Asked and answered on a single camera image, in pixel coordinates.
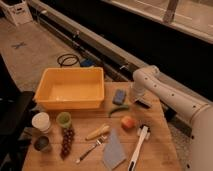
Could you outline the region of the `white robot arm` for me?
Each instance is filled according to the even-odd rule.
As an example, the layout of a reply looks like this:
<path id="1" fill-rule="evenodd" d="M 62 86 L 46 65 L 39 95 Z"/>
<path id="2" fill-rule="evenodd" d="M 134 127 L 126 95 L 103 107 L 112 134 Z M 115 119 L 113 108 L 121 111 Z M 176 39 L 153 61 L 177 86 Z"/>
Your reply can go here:
<path id="1" fill-rule="evenodd" d="M 181 114 L 192 129 L 186 171 L 213 171 L 213 105 L 161 82 L 159 74 L 155 65 L 135 70 L 130 101 L 136 102 L 149 90 Z"/>

